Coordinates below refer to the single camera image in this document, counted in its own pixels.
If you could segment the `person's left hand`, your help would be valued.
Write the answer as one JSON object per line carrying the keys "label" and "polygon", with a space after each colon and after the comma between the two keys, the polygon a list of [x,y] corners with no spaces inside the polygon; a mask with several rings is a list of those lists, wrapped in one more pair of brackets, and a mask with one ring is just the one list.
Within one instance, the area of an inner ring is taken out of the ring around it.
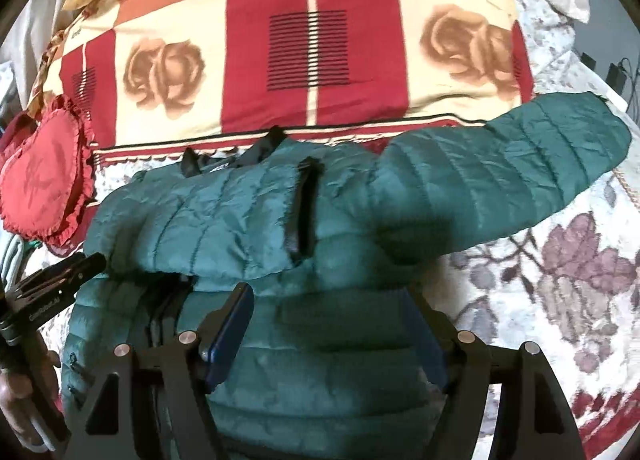
{"label": "person's left hand", "polygon": [[[56,402],[58,400],[58,376],[55,369],[61,365],[60,357],[54,350],[48,350],[40,333],[36,334],[40,351],[41,372],[47,383],[47,393]],[[21,401],[32,396],[32,382],[27,376],[17,372],[1,371],[1,411],[6,422],[20,444],[32,452],[40,454],[46,447],[42,438],[29,421],[22,409]]]}

